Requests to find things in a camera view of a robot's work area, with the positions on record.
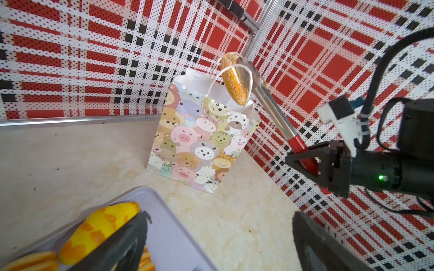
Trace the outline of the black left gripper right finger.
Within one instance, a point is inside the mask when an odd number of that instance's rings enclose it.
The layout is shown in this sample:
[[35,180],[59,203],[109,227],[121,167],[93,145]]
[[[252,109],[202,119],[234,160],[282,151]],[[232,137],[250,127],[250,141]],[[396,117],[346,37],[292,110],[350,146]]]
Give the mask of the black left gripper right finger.
[[307,214],[296,212],[292,227],[298,258],[304,271],[371,270]]

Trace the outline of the red handled metal tongs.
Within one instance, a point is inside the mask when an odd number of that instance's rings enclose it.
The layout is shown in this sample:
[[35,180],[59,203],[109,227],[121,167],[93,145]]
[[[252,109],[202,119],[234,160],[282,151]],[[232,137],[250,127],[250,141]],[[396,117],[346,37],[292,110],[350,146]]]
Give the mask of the red handled metal tongs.
[[[222,57],[220,57],[217,60],[217,63],[214,65],[215,67],[218,66],[219,70],[220,70],[220,60]],[[282,137],[287,141],[287,143],[291,147],[292,152],[298,154],[302,151],[307,150],[308,147],[305,145],[304,141],[298,135],[297,130],[293,127],[293,125],[290,123],[288,118],[282,112],[279,105],[273,99],[272,95],[267,89],[266,82],[264,81],[261,74],[257,71],[253,63],[243,56],[238,58],[237,61],[240,62],[240,64],[236,64],[235,67],[245,68],[247,70],[247,73],[250,76],[248,100],[250,99],[250,96],[252,94],[254,94],[257,97],[258,101],[261,103],[265,111],[269,114],[270,119],[275,124]],[[218,76],[221,76],[225,70],[226,69],[222,71],[220,70]]]

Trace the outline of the round sugared bun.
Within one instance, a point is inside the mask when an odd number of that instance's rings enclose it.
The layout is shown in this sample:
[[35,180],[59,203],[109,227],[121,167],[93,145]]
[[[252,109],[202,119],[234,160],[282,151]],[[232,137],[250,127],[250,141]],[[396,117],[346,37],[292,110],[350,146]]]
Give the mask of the round sugared bun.
[[250,76],[243,67],[235,67],[238,62],[239,53],[230,52],[220,60],[220,70],[226,69],[221,77],[232,99],[241,106],[244,106],[249,98]]

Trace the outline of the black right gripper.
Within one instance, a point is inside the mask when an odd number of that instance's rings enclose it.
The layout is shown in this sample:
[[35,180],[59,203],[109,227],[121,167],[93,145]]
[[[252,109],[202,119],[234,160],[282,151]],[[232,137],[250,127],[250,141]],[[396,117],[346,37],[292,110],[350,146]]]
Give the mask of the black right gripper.
[[329,192],[347,198],[350,187],[373,192],[397,192],[434,198],[434,163],[393,152],[356,151],[352,157],[342,141],[322,142],[298,154],[287,153],[285,163]]

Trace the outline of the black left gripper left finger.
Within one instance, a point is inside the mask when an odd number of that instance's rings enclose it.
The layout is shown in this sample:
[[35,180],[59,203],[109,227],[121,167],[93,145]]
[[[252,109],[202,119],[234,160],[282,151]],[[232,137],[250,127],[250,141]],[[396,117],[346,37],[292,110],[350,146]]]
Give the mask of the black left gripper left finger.
[[150,215],[142,211],[70,271],[137,271],[146,245]]

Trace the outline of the cartoon animal paper bag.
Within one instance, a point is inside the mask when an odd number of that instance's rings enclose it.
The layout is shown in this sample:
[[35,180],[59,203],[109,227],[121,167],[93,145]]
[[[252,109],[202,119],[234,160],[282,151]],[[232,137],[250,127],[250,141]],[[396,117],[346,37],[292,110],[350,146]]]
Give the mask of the cartoon animal paper bag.
[[260,124],[253,101],[193,69],[171,83],[146,170],[214,193]]

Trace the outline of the yellow mottled bread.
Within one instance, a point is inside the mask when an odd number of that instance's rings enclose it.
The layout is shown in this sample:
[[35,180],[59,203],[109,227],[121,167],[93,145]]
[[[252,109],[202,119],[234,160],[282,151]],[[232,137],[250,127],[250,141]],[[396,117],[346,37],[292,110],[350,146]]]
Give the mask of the yellow mottled bread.
[[62,246],[62,264],[75,265],[140,212],[137,202],[119,203],[94,211]]

